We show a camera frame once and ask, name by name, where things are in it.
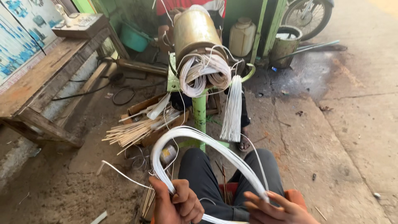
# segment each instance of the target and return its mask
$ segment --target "black pants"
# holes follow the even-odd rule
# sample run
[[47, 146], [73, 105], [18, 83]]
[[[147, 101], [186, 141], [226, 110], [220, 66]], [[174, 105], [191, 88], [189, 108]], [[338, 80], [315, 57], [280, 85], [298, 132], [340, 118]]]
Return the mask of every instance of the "black pants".
[[[274, 156], [267, 149], [257, 149], [257, 152], [264, 169], [269, 190], [285, 196], [278, 165]], [[264, 185], [256, 153], [254, 151], [249, 152], [244, 161], [251, 167]], [[214, 205], [206, 199], [201, 200], [205, 214], [227, 221], [249, 221], [249, 213], [243, 205], [245, 201], [243, 192], [251, 191], [256, 195], [258, 194], [239, 170], [229, 180], [229, 182], [238, 182], [233, 206], [229, 206], [223, 202], [217, 179], [210, 165], [210, 159], [198, 148], [192, 148], [185, 152], [181, 160], [178, 179], [187, 179], [189, 187], [199, 199], [208, 198], [216, 204]], [[202, 220], [200, 223], [207, 224], [208, 222]]]
[[[242, 115], [240, 117], [240, 126], [243, 128], [250, 124], [250, 119], [248, 116], [248, 111], [246, 109], [246, 97], [244, 94], [245, 89], [243, 88], [243, 86], [242, 86], [242, 91], [243, 91], [243, 93], [242, 93]], [[228, 95], [228, 92], [229, 92], [229, 87], [224, 91], [224, 93]], [[183, 93], [181, 93], [181, 95], [184, 100], [185, 108], [192, 106], [192, 98]], [[183, 106], [184, 104], [182, 103], [181, 96], [179, 95], [178, 92], [171, 93], [170, 101], [172, 102], [172, 105], [175, 109], [177, 109], [177, 110], [184, 109], [184, 106]]]

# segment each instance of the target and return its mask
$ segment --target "tire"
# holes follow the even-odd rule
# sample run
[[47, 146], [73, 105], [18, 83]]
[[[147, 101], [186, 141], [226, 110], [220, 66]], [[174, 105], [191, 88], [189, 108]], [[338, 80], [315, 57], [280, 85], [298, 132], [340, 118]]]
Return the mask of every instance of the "tire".
[[[290, 4], [289, 8], [286, 10], [285, 14], [283, 15], [282, 25], [287, 25], [286, 24], [287, 17], [292, 12], [292, 10], [295, 8], [295, 6], [297, 6], [298, 4], [300, 4], [302, 2], [307, 2], [307, 1], [308, 0], [296, 0], [292, 4]], [[330, 17], [332, 16], [333, 6], [330, 4], [330, 2], [328, 2], [327, 0], [314, 0], [314, 1], [322, 3], [322, 5], [324, 6], [325, 15], [324, 15], [322, 21], [319, 23], [318, 27], [315, 28], [310, 33], [303, 35], [303, 37], [301, 38], [301, 41], [309, 40], [309, 39], [315, 37], [316, 35], [318, 35], [326, 27], [326, 25], [328, 24], [328, 22], [330, 20]]]

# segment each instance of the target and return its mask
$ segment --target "wooden table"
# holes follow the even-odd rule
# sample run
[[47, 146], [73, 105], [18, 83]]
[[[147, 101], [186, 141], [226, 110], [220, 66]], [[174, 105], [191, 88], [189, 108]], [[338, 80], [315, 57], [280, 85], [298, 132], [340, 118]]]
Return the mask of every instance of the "wooden table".
[[[116, 50], [121, 57], [124, 57], [127, 53], [110, 26], [101, 29], [91, 39], [65, 38], [0, 96], [0, 122], [38, 144], [59, 141], [81, 147], [83, 139], [72, 135], [63, 127], [82, 97], [74, 98], [56, 122], [51, 122], [41, 113], [107, 37], [118, 46]], [[109, 63], [102, 63], [80, 93], [89, 91], [94, 81], [107, 70], [108, 66]], [[31, 126], [40, 129], [42, 133], [35, 131]]]

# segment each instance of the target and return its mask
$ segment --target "person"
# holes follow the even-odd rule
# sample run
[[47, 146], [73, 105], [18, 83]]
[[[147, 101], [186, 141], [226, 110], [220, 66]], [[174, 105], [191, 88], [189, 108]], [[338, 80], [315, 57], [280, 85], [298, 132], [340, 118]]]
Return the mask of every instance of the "person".
[[[225, 8], [226, 0], [157, 0], [156, 10], [159, 21], [158, 27], [158, 43], [159, 48], [162, 52], [172, 52], [173, 49], [170, 47], [173, 45], [173, 27], [170, 18], [174, 20], [174, 16], [178, 13], [183, 12], [185, 9], [191, 7], [192, 5], [203, 6], [210, 14], [211, 19], [214, 22], [216, 31], [221, 39], [221, 31], [224, 26], [225, 18]], [[237, 74], [241, 74], [245, 68], [245, 64], [241, 63], [238, 65]], [[246, 98], [244, 95], [244, 88], [242, 87], [242, 115], [241, 115], [241, 133], [246, 137], [249, 137], [248, 126], [250, 124], [250, 119], [246, 109]], [[183, 110], [183, 103], [181, 96], [178, 92], [171, 94], [170, 100], [173, 107], [179, 110]], [[183, 100], [185, 107], [192, 106], [192, 99], [183, 94]], [[250, 143], [247, 138], [241, 136], [239, 149], [241, 151], [246, 151], [250, 147]]]
[[[258, 197], [239, 170], [229, 180], [238, 182], [233, 205], [225, 204], [209, 157], [200, 149], [192, 148], [186, 151], [181, 160], [178, 180], [172, 181], [175, 195], [170, 197], [162, 181], [155, 177], [149, 179], [155, 190], [155, 224], [207, 224], [201, 221], [204, 213], [222, 220], [250, 224], [319, 224], [301, 206], [284, 198], [281, 177], [272, 153], [266, 149], [257, 151], [269, 186], [267, 195], [271, 204]], [[244, 161], [264, 185], [255, 152], [249, 152]]]

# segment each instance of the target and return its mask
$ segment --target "brass cylinder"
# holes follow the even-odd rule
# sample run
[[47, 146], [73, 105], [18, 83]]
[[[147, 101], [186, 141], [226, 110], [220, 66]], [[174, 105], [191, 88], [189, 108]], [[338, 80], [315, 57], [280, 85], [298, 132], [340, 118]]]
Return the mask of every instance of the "brass cylinder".
[[[213, 20], [209, 15], [200, 10], [186, 10], [176, 16], [174, 20], [174, 49], [176, 51], [176, 67], [182, 58], [194, 50], [212, 48], [214, 45], [222, 45]], [[221, 47], [215, 47], [226, 60], [227, 55]]]

